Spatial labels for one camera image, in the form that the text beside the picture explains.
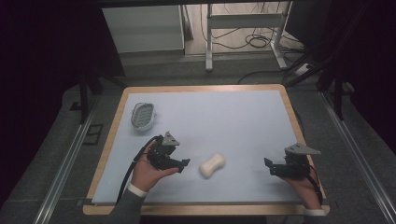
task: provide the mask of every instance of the wooden table edge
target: wooden table edge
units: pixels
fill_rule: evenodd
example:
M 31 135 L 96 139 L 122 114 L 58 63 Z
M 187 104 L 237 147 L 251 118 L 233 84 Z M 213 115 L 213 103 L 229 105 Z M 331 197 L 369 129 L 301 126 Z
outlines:
M 212 86 L 161 86 L 161 87 L 129 87 L 126 88 L 121 96 L 119 106 L 114 116 L 107 140 L 97 165 L 95 174 L 92 179 L 90 189 L 87 194 L 87 199 L 91 200 L 96 192 L 97 185 L 106 168 L 108 155 L 114 143 L 114 137 L 120 125 L 120 118 L 122 116 L 126 101 L 130 93 L 150 93 L 150 92 L 189 92 L 189 91 L 279 91 L 286 111 L 289 115 L 290 124 L 296 135 L 297 141 L 305 145 L 304 136 L 301 132 L 298 120 L 294 114 L 291 106 L 289 96 L 284 86 L 280 84 L 262 84 L 262 85 L 212 85 Z M 313 165 L 312 159 L 308 156 L 310 163 Z M 84 205 L 83 212 L 85 215 L 108 215 L 114 205 Z M 222 204 L 222 205 L 144 205 L 142 208 L 142 215 L 166 215 L 166 216 L 193 216 L 193 215 L 301 215 L 303 213 L 302 206 L 299 204 Z M 330 206 L 323 205 L 323 208 L 328 213 Z

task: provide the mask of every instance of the black cable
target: black cable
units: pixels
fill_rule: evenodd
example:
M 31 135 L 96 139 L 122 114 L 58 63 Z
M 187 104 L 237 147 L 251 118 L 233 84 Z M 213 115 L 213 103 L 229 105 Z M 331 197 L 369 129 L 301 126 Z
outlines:
M 256 6 L 254 6 L 254 8 L 256 8 L 258 5 L 259 5 L 259 3 L 256 3 Z M 251 9 L 250 13 L 253 13 L 253 11 L 254 11 L 254 8 L 253 8 L 253 9 Z
M 202 36 L 203 36 L 204 40 L 207 41 L 207 39 L 206 39 L 206 37 L 205 37 L 205 33 L 204 33 L 203 22 L 202 22 L 202 5 L 200 5 L 200 19 L 201 19 L 201 32 L 202 32 Z M 228 32 L 228 33 L 226 33 L 226 34 L 224 34 L 224 35 L 213 36 L 213 35 L 211 34 L 211 36 L 212 36 L 213 38 L 220 38 L 220 37 L 229 35 L 229 34 L 235 32 L 235 31 L 237 31 L 237 30 L 239 30 L 239 29 L 240 29 L 240 28 L 234 29 L 234 30 L 232 30 L 232 31 L 230 31 L 230 32 Z M 243 46 L 239 46 L 239 47 L 230 47 L 230 46 L 226 46 L 226 45 L 224 45 L 224 44 L 218 43 L 218 42 L 212 42 L 212 44 L 214 44 L 214 45 L 220 45 L 220 46 L 223 46 L 224 48 L 227 48 L 227 49 L 241 49 L 241 48 L 244 48 L 244 47 L 247 46 L 247 45 L 250 45 L 250 46 L 253 47 L 253 48 L 259 49 L 259 48 L 265 48 L 266 46 L 268 46 L 268 44 L 271 43 L 272 38 L 273 38 L 273 36 L 274 36 L 274 30 L 273 30 L 273 32 L 272 32 L 270 38 L 268 38 L 268 37 L 266 37 L 266 36 L 264 36 L 264 35 L 254 35 L 254 32 L 255 32 L 255 31 L 256 31 L 256 28 L 253 30 L 253 33 L 252 33 L 251 35 L 247 35 L 247 36 L 245 37 L 246 44 L 243 45 Z M 264 41 L 264 45 L 263 45 L 263 46 L 254 45 L 254 44 L 252 44 L 252 41 L 253 41 L 253 40 L 261 40 L 261 41 Z
M 263 2 L 262 3 L 262 10 L 260 10 L 260 13 L 263 13 L 264 12 L 264 6 L 265 6 L 265 2 Z
M 352 14 L 353 12 L 351 10 L 349 10 L 342 18 L 341 20 L 337 23 L 337 25 L 335 25 L 332 30 L 330 31 L 329 35 L 326 35 L 326 38 L 322 39 L 319 43 L 317 43 L 315 46 L 313 46 L 312 48 L 310 48 L 309 53 L 310 54 L 314 54 L 314 53 L 320 53 L 320 52 L 325 52 L 326 53 L 326 48 L 323 49 L 319 49 L 320 47 L 323 46 L 327 46 L 329 47 L 334 39 L 337 38 L 337 35 L 343 30 L 345 29 L 346 25 L 348 24 L 348 17 L 350 17 L 350 14 Z M 324 61 L 326 63 L 326 61 L 328 62 L 329 60 L 331 60 L 332 58 L 332 54 L 330 56 L 328 56 L 328 58 Z M 285 85 L 286 82 L 286 78 L 289 77 L 292 74 L 292 72 L 288 72 L 282 79 L 282 84 Z
M 279 10 L 280 2 L 277 3 L 276 13 Z
M 270 7 L 270 3 L 271 3 L 271 2 L 268 2 L 268 5 L 267 5 L 267 13 L 268 13 L 268 9 L 269 9 L 269 7 Z
M 237 85 L 240 85 L 241 81 L 246 78 L 246 77 L 250 77 L 259 73 L 279 73 L 279 72 L 286 72 L 288 73 L 290 70 L 295 69 L 295 67 L 297 67 L 299 64 L 301 64 L 307 57 L 307 54 L 302 55 L 295 63 L 293 63 L 288 69 L 285 70 L 274 70 L 274 71 L 255 71 L 255 72 L 251 72 L 251 73 L 247 73 L 245 75 L 243 75 L 242 77 L 240 77 L 238 79 L 238 81 L 236 82 Z M 284 80 L 286 80 L 285 76 L 282 78 L 282 84 L 284 83 Z
M 125 174 L 125 176 L 124 176 L 124 178 L 123 178 L 123 180 L 122 180 L 121 187 L 120 187 L 120 191 L 119 191 L 119 196 L 117 197 L 116 203 L 118 203 L 118 202 L 120 201 L 120 199 L 121 199 L 121 197 L 122 197 L 122 194 L 123 194 L 123 192 L 124 192 L 124 190 L 125 190 L 126 182 L 128 181 L 129 176 L 130 176 L 131 173 L 132 173 L 132 170 L 133 170 L 134 167 L 136 166 L 137 161 L 140 159 L 140 156 L 144 154 L 143 152 L 144 152 L 144 150 L 146 149 L 146 147 L 148 147 L 149 144 L 150 144 L 153 140 L 155 140 L 155 139 L 157 139 L 157 138 L 158 138 L 158 136 L 154 136 L 154 137 L 152 137 L 150 140 L 148 140 L 148 142 L 140 149 L 139 153 L 137 153 L 136 157 L 134 157 L 134 160 L 132 161 L 131 165 L 130 165 L 129 168 L 128 168 L 128 171 L 126 172 L 126 174 Z
M 298 52 L 298 53 L 309 53 L 309 52 L 311 52 L 311 50 L 308 51 L 306 49 L 290 49 L 290 48 L 282 46 L 282 45 L 279 45 L 279 50 L 283 51 L 283 52 L 290 52 L 290 53 L 292 53 L 292 52 Z
M 298 52 L 298 51 L 283 52 L 283 58 L 284 59 L 288 60 L 291 63 L 295 63 L 295 62 L 297 62 L 298 59 L 297 60 L 293 60 L 293 59 L 289 58 L 287 55 L 290 54 L 290 53 L 304 53 L 304 52 Z
M 286 37 L 285 35 L 282 35 L 282 37 L 283 37 L 283 38 L 286 38 L 286 39 L 289 39 L 289 40 L 292 40 L 292 41 L 295 41 L 295 42 L 301 43 L 301 41 L 298 40 L 298 39 L 293 39 L 293 38 L 290 38 L 290 37 Z
M 227 10 L 227 7 L 225 6 L 225 3 L 224 3 L 224 9 L 228 12 L 228 14 L 231 14 L 231 13 Z
M 315 172 L 315 175 L 317 176 L 318 183 L 314 180 L 314 178 L 312 178 L 312 176 L 310 174 L 305 174 L 305 177 L 309 180 L 309 182 L 311 182 L 312 186 L 314 186 L 315 193 L 317 194 L 318 199 L 319 199 L 319 203 L 323 204 L 323 194 L 322 194 L 322 192 L 320 190 L 320 183 L 319 183 L 319 179 L 318 179 L 318 173 L 317 173 L 317 171 L 315 170 L 315 168 L 312 165 L 310 165 L 310 167 Z

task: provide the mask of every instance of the metal rail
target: metal rail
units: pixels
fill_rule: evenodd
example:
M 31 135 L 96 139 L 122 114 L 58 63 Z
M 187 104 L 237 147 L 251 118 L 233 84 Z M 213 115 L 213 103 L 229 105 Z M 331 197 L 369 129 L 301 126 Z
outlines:
M 326 105 L 327 110 L 330 114 L 330 117 L 332 118 L 332 121 L 337 128 L 337 131 L 343 138 L 346 147 L 348 148 L 352 156 L 352 159 L 356 162 L 361 172 L 361 175 L 363 176 L 368 188 L 373 193 L 373 196 L 375 197 L 375 200 L 378 203 L 379 208 L 381 209 L 388 223 L 396 223 L 396 210 L 391 198 L 385 191 L 381 182 L 377 179 L 375 173 L 370 167 L 370 164 L 364 158 L 364 155 L 361 153 L 361 149 L 355 142 L 352 134 L 349 132 L 348 127 L 343 121 L 338 118 L 338 116 L 333 111 L 332 100 L 330 99 L 329 95 L 320 91 L 319 96 L 323 99 L 324 104 Z
M 40 209 L 38 210 L 35 221 L 33 222 L 34 224 L 49 223 L 55 205 L 59 200 L 62 190 L 64 189 L 64 184 L 76 160 L 84 136 L 87 133 L 88 128 L 90 127 L 93 115 L 96 111 L 95 108 L 97 106 L 97 103 L 99 102 L 99 99 L 100 99 L 99 95 L 94 95 L 92 97 L 92 101 L 90 104 L 90 113 L 88 114 L 88 117 L 86 118 L 85 122 L 79 125 L 78 132 L 70 148 L 68 149 L 66 155 L 64 156 L 64 160 L 59 168 L 59 171 L 49 188 L 49 192 L 47 193 L 43 203 L 41 204 Z

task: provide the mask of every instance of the dark background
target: dark background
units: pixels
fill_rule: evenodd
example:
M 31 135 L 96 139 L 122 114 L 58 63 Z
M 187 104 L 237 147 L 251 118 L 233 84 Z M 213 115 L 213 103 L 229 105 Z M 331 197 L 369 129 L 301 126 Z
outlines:
M 342 36 L 342 29 L 339 33 L 332 30 L 356 1 L 328 3 L 326 9 L 317 9 L 299 24 L 300 29 L 306 27 L 306 32 L 319 34 L 310 41 L 334 36 L 327 48 L 318 51 L 319 61 Z M 341 59 L 345 80 L 355 89 L 352 102 L 393 151 L 395 15 L 394 1 L 373 1 Z M 0 22 L 3 203 L 56 119 L 63 93 L 78 84 L 82 75 L 99 76 L 95 71 L 112 76 L 124 74 L 99 7 L 0 1 Z
M 124 76 L 102 9 L 1 1 L 1 204 L 81 76 Z

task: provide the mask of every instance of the white foam object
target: white foam object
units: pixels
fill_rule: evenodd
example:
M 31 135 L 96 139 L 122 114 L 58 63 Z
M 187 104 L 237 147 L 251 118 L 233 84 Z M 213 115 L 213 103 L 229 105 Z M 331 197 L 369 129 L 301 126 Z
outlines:
M 203 175 L 205 178 L 209 178 L 216 170 L 222 168 L 224 164 L 224 156 L 216 153 L 215 155 L 213 155 L 212 158 L 210 158 L 208 161 L 205 161 L 199 166 L 199 171 L 201 172 L 201 175 Z

